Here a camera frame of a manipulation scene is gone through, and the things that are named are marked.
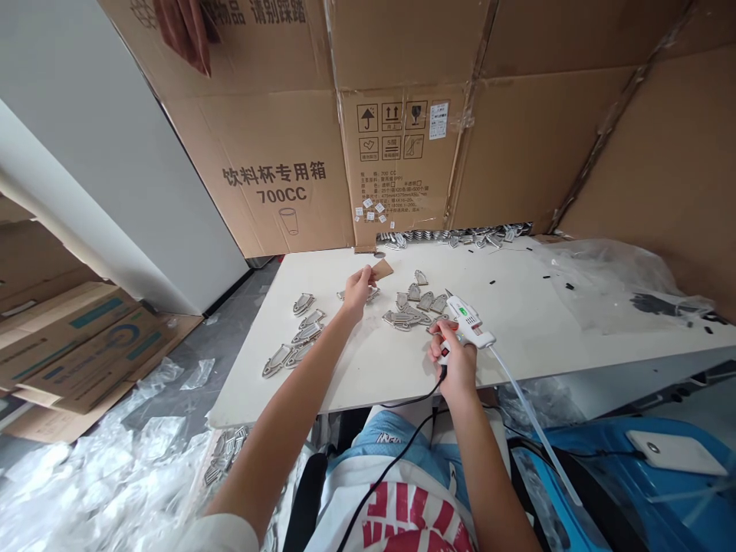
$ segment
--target left hand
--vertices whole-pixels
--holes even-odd
[[[363,318],[363,308],[366,306],[370,291],[369,286],[376,286],[376,276],[368,264],[350,276],[345,282],[343,308],[355,315],[356,322]]]

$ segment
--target white sticker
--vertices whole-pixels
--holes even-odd
[[[429,139],[438,140],[447,136],[447,113],[450,103],[438,103],[429,108]]]

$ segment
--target white tabletop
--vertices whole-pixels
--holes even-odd
[[[426,358],[430,340],[426,328],[415,326],[407,333],[381,319],[388,310],[396,311],[396,292],[407,290],[416,269],[429,280],[422,293],[432,291],[436,296],[447,288],[479,312],[484,329],[497,337],[496,349],[518,380],[736,346],[736,327],[708,323],[711,335],[700,321],[693,328],[660,332],[583,333],[551,280],[544,279],[547,270],[526,247],[541,245],[518,238],[501,250],[473,245],[452,249],[416,241],[402,251],[379,248],[395,272],[379,282],[381,295],[366,306],[363,321],[337,364],[322,411],[417,397],[435,385],[435,368]],[[376,262],[352,249],[287,255],[210,412],[210,424],[221,428],[254,422],[289,376],[289,370],[281,370],[263,379],[261,371],[279,346],[290,343],[297,333],[300,318],[291,312],[302,292],[316,297],[312,308],[324,311],[323,322],[329,323],[340,309],[336,293],[344,289],[347,276]],[[652,315],[632,307],[632,316]],[[507,381],[489,351],[478,354],[477,377],[479,387]]]

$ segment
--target white wall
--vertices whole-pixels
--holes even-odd
[[[193,311],[205,310],[248,270],[95,0],[0,4],[0,99]],[[21,190],[33,188],[62,221],[87,214],[72,205],[78,191],[56,200],[65,195],[58,188],[71,186],[68,179],[30,182],[26,170],[13,180]],[[112,251],[119,246],[114,234],[107,235]]]
[[[1,100],[0,192],[134,297],[166,311],[199,312]]]

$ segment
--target right hand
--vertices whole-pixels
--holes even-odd
[[[442,342],[447,340],[452,344],[447,362],[447,377],[439,386],[439,390],[448,404],[472,399],[473,397],[477,398],[478,396],[475,391],[475,367],[478,359],[478,349],[472,343],[462,345],[455,335],[457,329],[457,322],[447,320],[440,320],[429,328],[431,333],[442,332],[442,335],[433,336],[432,342],[429,344],[427,356],[433,363],[436,363],[442,356]],[[442,366],[439,364],[436,366],[437,380],[439,381]]]

